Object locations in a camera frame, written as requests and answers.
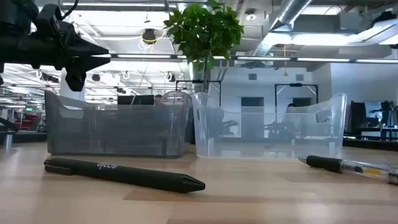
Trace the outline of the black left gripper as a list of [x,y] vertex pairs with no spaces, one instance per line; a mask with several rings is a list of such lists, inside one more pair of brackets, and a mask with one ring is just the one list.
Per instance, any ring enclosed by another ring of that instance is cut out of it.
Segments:
[[57,70],[67,71],[65,81],[71,91],[82,91],[86,72],[110,63],[107,57],[86,57],[109,54],[109,50],[82,39],[74,25],[58,20],[36,20],[37,31],[33,33],[44,41]]

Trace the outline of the black pen with white print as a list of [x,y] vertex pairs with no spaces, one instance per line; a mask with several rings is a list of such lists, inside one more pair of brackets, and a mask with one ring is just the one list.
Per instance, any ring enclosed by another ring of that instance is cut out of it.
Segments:
[[125,167],[114,164],[51,158],[44,161],[45,170],[61,175],[80,175],[176,193],[205,189],[205,183],[187,174]]

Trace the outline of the clear pen with black grip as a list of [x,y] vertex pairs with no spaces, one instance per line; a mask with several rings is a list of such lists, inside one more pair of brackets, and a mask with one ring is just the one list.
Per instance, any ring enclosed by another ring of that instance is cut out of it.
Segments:
[[313,155],[302,156],[298,160],[318,169],[346,175],[361,175],[383,180],[388,184],[398,185],[398,169],[390,166]]

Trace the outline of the black background monitor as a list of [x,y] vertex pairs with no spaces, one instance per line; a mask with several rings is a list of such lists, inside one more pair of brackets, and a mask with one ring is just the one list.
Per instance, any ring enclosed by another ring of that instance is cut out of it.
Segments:
[[119,105],[153,105],[154,95],[118,96]]

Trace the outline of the red chair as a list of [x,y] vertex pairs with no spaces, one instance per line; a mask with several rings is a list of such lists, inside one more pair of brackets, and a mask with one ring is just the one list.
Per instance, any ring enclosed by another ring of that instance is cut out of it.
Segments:
[[14,124],[20,130],[33,131],[39,123],[39,116],[36,114],[14,112]]

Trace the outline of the green potted plant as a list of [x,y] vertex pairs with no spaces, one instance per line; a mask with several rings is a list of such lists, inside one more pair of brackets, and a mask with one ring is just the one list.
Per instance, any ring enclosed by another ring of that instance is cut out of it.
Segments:
[[217,0],[207,0],[205,6],[193,3],[183,11],[173,10],[164,21],[164,29],[194,71],[202,72],[200,91],[205,93],[215,58],[221,56],[228,60],[232,48],[240,44],[244,34],[238,13]]

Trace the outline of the long ceiling light bar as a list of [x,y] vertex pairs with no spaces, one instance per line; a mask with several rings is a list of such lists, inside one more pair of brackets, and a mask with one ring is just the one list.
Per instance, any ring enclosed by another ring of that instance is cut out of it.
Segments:
[[[184,55],[165,54],[104,54],[97,57],[111,59],[151,59],[151,60],[186,60]],[[370,64],[398,64],[398,59],[356,59],[356,58],[313,58],[313,57],[253,57],[230,56],[230,60],[258,61],[258,62],[327,62],[327,63],[370,63]]]

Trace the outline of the clear plastic bin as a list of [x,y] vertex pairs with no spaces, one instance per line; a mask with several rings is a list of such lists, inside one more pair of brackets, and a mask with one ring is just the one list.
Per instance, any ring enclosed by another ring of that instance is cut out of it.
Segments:
[[223,109],[207,93],[193,96],[199,157],[297,159],[341,157],[347,96],[305,107]]

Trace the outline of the dark workstation with monitors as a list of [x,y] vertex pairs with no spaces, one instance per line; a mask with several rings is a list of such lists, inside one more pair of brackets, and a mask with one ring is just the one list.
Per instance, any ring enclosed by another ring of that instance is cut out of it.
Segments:
[[393,101],[351,101],[345,136],[398,142],[398,105]]

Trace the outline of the black gantry frame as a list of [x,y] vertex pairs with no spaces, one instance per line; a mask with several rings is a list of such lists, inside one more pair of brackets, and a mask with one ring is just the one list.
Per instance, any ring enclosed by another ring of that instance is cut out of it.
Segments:
[[[202,85],[202,86],[205,85],[203,80],[198,80],[198,79],[196,79],[196,80],[177,80],[175,82],[175,91],[189,90],[188,87],[178,86],[179,83],[189,83],[193,86],[195,86],[196,84]],[[209,83],[209,86],[213,86],[213,88],[218,91],[218,103],[219,103],[219,106],[221,106],[222,81],[221,80],[209,80],[208,83]]]
[[278,117],[278,111],[277,111],[277,97],[278,94],[285,88],[285,87],[294,87],[294,88],[298,88],[298,87],[303,87],[306,86],[315,96],[316,96],[316,103],[319,103],[319,96],[318,96],[318,85],[315,84],[303,84],[303,83],[277,83],[274,85],[274,105],[275,105],[275,120],[277,120]]

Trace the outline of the silver ventilation duct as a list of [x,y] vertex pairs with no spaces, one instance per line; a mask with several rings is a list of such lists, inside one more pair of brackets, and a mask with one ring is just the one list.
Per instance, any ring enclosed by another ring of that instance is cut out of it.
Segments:
[[265,57],[273,46],[290,40],[289,32],[292,32],[294,28],[294,21],[312,1],[283,0],[280,8],[266,17],[262,26],[263,39],[251,52],[250,56]]

